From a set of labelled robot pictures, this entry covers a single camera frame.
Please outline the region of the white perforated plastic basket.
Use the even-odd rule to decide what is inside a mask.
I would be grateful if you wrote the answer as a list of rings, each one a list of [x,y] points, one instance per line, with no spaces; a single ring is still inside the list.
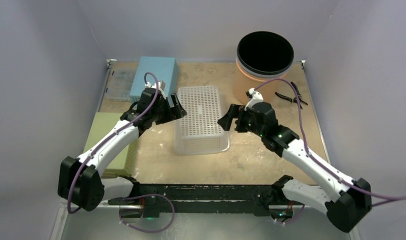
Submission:
[[[217,154],[230,148],[230,134],[218,124],[225,98],[215,85],[183,86],[177,91],[187,115],[174,122],[174,151],[179,155]]]

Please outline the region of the orange bucket black rim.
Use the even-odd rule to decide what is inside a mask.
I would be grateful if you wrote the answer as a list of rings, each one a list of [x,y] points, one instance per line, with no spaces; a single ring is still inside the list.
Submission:
[[[294,48],[283,36],[270,31],[248,33],[236,48],[235,98],[245,105],[249,100],[246,91],[268,80],[284,78],[294,60]]]

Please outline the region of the green perforated plastic basket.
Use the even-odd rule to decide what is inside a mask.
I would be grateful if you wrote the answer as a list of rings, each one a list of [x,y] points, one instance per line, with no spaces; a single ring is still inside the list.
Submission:
[[[97,112],[94,116],[83,151],[86,152],[103,139],[120,120],[120,113]],[[104,170],[103,178],[130,176],[137,157],[139,140],[125,147]]]

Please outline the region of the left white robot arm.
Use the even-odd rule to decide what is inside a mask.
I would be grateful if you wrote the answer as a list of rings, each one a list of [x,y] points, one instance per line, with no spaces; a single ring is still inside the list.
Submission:
[[[59,169],[57,194],[67,201],[68,213],[94,210],[102,201],[121,198],[137,203],[140,191],[127,176],[102,179],[119,153],[152,127],[187,115],[176,93],[165,96],[156,87],[146,87],[139,101],[131,104],[114,127],[89,150],[77,157],[67,156]]]

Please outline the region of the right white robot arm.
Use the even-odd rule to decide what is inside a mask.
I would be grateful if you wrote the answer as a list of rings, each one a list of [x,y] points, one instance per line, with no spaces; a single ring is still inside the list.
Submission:
[[[316,183],[310,186],[288,178],[272,189],[275,202],[297,201],[316,209],[344,233],[349,233],[371,211],[372,198],[368,195],[371,185],[364,178],[353,179],[324,160],[313,160],[317,154],[305,151],[299,135],[278,123],[269,103],[259,102],[251,108],[231,104],[217,123],[224,131],[235,123],[236,132],[259,136],[269,151],[301,169]]]

